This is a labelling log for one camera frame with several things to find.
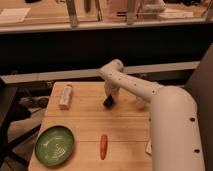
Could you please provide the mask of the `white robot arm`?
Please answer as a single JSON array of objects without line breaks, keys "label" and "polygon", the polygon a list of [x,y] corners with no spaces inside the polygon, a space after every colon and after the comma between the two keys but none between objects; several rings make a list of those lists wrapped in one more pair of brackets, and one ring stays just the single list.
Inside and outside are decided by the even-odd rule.
[{"label": "white robot arm", "polygon": [[185,89],[164,86],[122,72],[112,60],[99,70],[109,84],[150,103],[152,171],[206,171],[197,118],[197,104]]}]

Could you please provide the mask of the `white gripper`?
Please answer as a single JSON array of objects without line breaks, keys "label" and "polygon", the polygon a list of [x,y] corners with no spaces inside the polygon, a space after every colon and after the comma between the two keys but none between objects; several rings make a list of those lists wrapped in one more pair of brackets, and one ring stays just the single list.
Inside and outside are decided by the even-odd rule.
[{"label": "white gripper", "polygon": [[120,88],[117,85],[106,81],[105,84],[104,84],[104,90],[105,90],[105,94],[107,96],[110,95],[112,97],[114,103],[118,103]]}]

